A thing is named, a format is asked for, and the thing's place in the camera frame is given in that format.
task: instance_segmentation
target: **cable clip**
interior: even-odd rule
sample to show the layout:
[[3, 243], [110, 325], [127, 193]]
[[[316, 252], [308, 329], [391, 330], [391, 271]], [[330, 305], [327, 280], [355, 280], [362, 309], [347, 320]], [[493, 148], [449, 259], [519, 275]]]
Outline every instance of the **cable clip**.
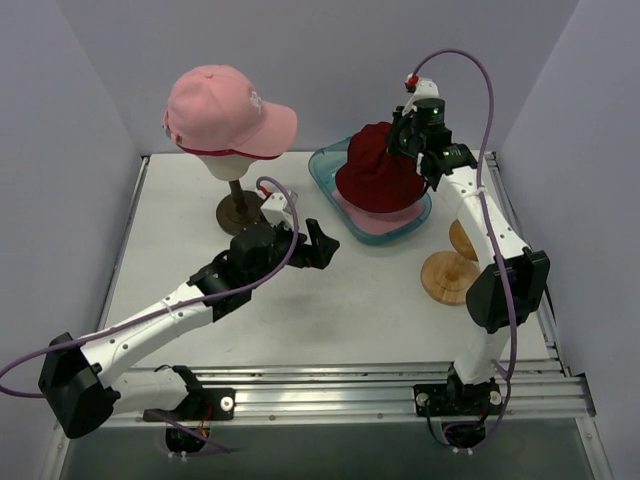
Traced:
[[178, 316], [176, 315], [176, 312], [174, 312], [171, 309], [171, 305], [169, 305], [169, 302], [167, 302], [166, 300], [162, 299], [162, 300], [160, 300], [160, 303], [162, 303], [162, 305], [164, 305], [164, 308], [166, 308], [167, 311], [169, 312], [169, 314], [171, 315], [171, 318], [173, 319], [173, 323], [177, 324], [178, 323]]
[[422, 153], [418, 154], [418, 159], [416, 160], [416, 173], [418, 175], [422, 175], [422, 158], [424, 155]]
[[456, 212], [456, 218], [459, 217], [460, 215], [460, 210], [462, 209], [462, 206], [464, 205], [464, 202], [471, 197], [479, 197], [480, 194], [485, 194], [487, 193], [487, 189], [484, 185], [481, 185], [480, 187], [478, 187], [476, 190], [474, 190], [473, 192], [468, 192], [468, 193], [463, 193], [462, 194], [462, 199], [460, 201], [460, 205], [458, 205], [458, 211]]

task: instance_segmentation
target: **metal frame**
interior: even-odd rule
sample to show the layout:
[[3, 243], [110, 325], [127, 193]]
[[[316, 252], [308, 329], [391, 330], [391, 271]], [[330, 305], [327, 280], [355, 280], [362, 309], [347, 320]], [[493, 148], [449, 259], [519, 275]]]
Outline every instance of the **metal frame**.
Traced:
[[[149, 157], [143, 158], [131, 201], [129, 219], [118, 253], [98, 328], [104, 328], [131, 225], [140, 198]], [[500, 178], [497, 155], [488, 154], [487, 166], [498, 201], [509, 222], [522, 236], [522, 229]], [[557, 344], [555, 320], [546, 299], [538, 311], [549, 350], [549, 360], [518, 362], [512, 380], [513, 394], [505, 419], [576, 420], [594, 477], [612, 479], [604, 449], [593, 419], [595, 414], [586, 380], [570, 377]], [[442, 383], [447, 363], [336, 365], [300, 367], [215, 368], [191, 367], [205, 388], [236, 390], [234, 420], [220, 427], [259, 425], [317, 425], [341, 423], [416, 423], [413, 386]], [[436, 425], [439, 418], [434, 418]], [[143, 422], [139, 414], [110, 419], [102, 428], [157, 428]], [[41, 478], [59, 478], [69, 440], [60, 428], [47, 455]]]

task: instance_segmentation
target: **cap logo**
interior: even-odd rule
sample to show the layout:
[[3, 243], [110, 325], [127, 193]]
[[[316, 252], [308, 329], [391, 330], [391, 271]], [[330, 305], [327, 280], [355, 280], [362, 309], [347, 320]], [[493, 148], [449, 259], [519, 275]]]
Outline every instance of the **cap logo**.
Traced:
[[258, 109], [258, 113], [262, 113], [262, 99], [258, 96], [257, 92], [251, 92], [251, 103]]

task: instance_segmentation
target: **white cap stand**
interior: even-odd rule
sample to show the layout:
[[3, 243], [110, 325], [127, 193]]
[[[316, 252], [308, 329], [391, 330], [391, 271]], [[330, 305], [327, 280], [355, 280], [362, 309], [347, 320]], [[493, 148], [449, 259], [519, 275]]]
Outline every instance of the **white cap stand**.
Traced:
[[263, 200], [254, 191], [245, 191], [240, 185], [249, 167], [256, 160], [241, 155], [212, 157], [198, 155], [218, 180], [229, 182], [231, 194], [222, 199], [216, 208], [216, 219], [220, 228], [229, 235], [237, 235], [243, 228], [260, 221]]

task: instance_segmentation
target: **hat stand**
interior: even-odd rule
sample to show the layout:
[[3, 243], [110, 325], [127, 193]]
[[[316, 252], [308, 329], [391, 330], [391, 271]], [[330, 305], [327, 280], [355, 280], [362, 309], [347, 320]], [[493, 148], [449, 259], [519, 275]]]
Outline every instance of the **hat stand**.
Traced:
[[216, 220], [225, 233], [235, 236], [244, 228], [260, 221], [260, 207], [264, 200], [255, 192], [243, 190], [240, 180], [230, 181], [229, 188], [231, 193], [216, 208]]
[[247, 173], [255, 159], [240, 155], [198, 155], [198, 158], [214, 178], [227, 182], [231, 190], [216, 208], [216, 220], [222, 231], [235, 236], [252, 223], [258, 223], [262, 215], [260, 207], [264, 200], [255, 192], [244, 190], [240, 185], [240, 178]]
[[444, 305], [464, 305], [467, 290], [480, 275], [473, 245], [460, 222], [449, 228], [449, 240], [455, 252], [437, 252], [422, 265], [422, 287], [435, 301]]

